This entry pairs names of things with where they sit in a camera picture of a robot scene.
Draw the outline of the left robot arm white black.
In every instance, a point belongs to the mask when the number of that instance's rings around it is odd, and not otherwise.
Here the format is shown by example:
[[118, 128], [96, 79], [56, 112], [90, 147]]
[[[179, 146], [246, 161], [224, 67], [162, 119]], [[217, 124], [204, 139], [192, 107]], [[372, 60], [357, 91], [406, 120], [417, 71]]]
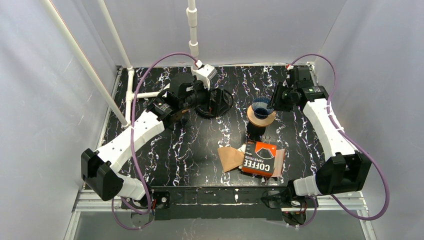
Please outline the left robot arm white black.
[[139, 201], [146, 194], [145, 181], [120, 174], [124, 164], [148, 141], [180, 120], [185, 111], [209, 108], [214, 95], [212, 82], [217, 73], [208, 76], [178, 73], [169, 87], [163, 89], [141, 115], [116, 138], [81, 153], [81, 178], [103, 201], [114, 197]]

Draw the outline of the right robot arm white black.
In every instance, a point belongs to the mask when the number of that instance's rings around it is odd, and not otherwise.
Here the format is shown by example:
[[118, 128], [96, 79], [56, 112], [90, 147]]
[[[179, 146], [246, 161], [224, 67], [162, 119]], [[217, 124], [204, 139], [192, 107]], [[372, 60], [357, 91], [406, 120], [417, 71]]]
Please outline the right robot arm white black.
[[292, 197], [331, 195], [361, 191], [368, 176], [371, 160], [341, 135], [334, 126], [336, 117], [328, 103], [329, 95], [317, 85], [308, 66], [287, 66], [288, 78], [278, 82], [268, 106], [275, 111], [290, 112], [298, 107], [307, 117], [323, 149], [325, 163], [313, 175], [290, 180]]

